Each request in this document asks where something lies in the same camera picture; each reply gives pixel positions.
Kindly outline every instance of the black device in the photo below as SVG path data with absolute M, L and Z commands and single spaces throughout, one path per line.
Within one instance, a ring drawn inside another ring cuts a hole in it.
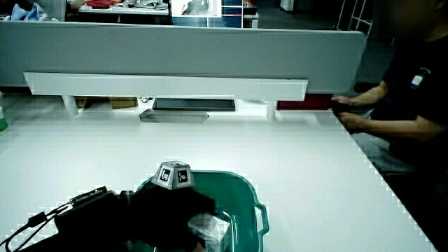
M 153 183 L 119 195 L 101 187 L 63 206 L 67 208 L 68 204 L 71 209 L 54 211 L 56 214 L 50 219 L 44 213 L 31 217 L 28 225 L 12 237 L 40 223 L 45 225 L 53 218 L 57 234 L 15 251 L 122 252 L 127 251 L 127 242 L 136 241 L 164 249 L 193 251 L 198 242 L 204 244 L 204 241 L 188 231 L 188 221 L 197 214 L 215 211 L 214 200 L 192 188 L 168 190 Z M 3 242 L 7 252 L 12 237 Z
M 348 104 L 342 104 L 337 101 L 330 101 L 330 108 L 333 110 L 334 113 L 341 113 L 341 112 L 350 112 L 354 109 L 353 106 L 350 106 Z
M 153 109 L 166 111 L 235 111 L 235 101 L 231 99 L 156 98 Z
M 209 0 L 191 0 L 187 3 L 187 8 L 182 14 L 189 14 L 191 12 L 206 11 L 209 9 Z

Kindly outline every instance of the wire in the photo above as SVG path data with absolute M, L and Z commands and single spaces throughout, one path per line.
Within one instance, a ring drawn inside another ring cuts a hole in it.
M 23 246 L 25 246 L 31 239 L 33 239 L 33 237 L 39 232 L 41 231 L 41 229 L 43 227 L 45 227 L 52 219 L 54 219 L 59 213 L 54 214 L 53 216 L 51 216 L 46 222 L 44 222 L 38 229 L 36 229 L 36 231 L 34 231 L 34 233 L 32 233 L 24 242 L 22 242 L 22 244 L 20 246 L 18 246 L 14 252 L 18 252 Z
M 25 231 L 28 228 L 28 225 L 24 225 L 21 228 L 19 228 L 17 231 L 15 231 L 14 234 L 12 234 L 10 237 L 6 238 L 4 241 L 2 241 L 0 243 L 0 246 L 3 245 L 4 243 L 7 243 L 9 239 L 12 239 L 14 236 L 20 234 L 21 232 Z
M 50 211 L 49 213 L 47 213 L 45 216 L 49 217 L 51 216 L 49 219 L 47 219 L 40 227 L 37 228 L 36 231 L 34 231 L 21 245 L 19 245 L 14 252 L 19 251 L 24 245 L 26 245 L 39 231 L 42 230 L 43 227 L 45 227 L 52 219 L 54 219 L 57 215 L 59 215 L 60 213 L 62 213 L 65 209 L 68 208 L 68 204 L 70 203 L 66 203 L 66 204 L 62 204 L 60 206 L 58 206 L 57 208 L 53 209 L 52 211 Z M 24 225 L 23 227 L 21 227 L 20 229 L 18 229 L 17 231 L 14 232 L 14 234 L 12 234 L 9 238 L 7 238 L 6 240 L 4 240 L 0 246 L 2 244 L 5 244 L 5 249 L 6 252 L 11 252 L 11 250 L 9 249 L 9 243 L 11 242 L 11 240 L 17 236 L 18 234 L 20 234 L 21 232 L 25 231 L 27 228 L 29 228 L 29 224 Z

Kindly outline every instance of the green plastic basin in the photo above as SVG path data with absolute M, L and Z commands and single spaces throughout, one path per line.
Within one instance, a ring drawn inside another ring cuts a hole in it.
M 244 177 L 228 171 L 192 171 L 197 192 L 215 200 L 218 217 L 231 223 L 229 252 L 263 252 L 263 236 L 269 231 L 266 207 L 259 203 L 253 186 Z M 152 178 L 143 182 L 141 190 Z M 261 212 L 260 231 L 256 209 Z M 148 245 L 135 244 L 133 252 L 153 252 Z

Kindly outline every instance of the person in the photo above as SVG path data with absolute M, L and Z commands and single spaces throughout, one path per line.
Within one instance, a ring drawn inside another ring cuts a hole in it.
M 448 143 L 448 0 L 389 3 L 399 44 L 383 80 L 357 97 L 332 100 L 373 108 L 365 117 L 337 117 L 381 174 L 411 174 L 436 167 Z

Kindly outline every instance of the table surface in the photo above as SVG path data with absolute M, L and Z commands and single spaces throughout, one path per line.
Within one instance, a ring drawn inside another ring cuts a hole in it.
M 158 163 L 180 160 L 254 185 L 268 210 L 265 251 L 435 251 L 329 111 L 269 121 L 262 105 L 239 101 L 204 124 L 152 124 L 139 121 L 145 106 L 104 103 L 71 118 L 60 97 L 0 99 L 10 125 L 0 135 L 1 238 L 33 213 L 102 185 L 135 190 Z
M 132 15 L 169 15 L 168 9 L 165 10 L 155 10 L 153 8 L 129 8 L 129 7 L 119 7 L 111 6 L 107 9 L 93 9 L 90 6 L 83 5 L 79 8 L 80 13 L 97 13 L 97 14 L 132 14 Z

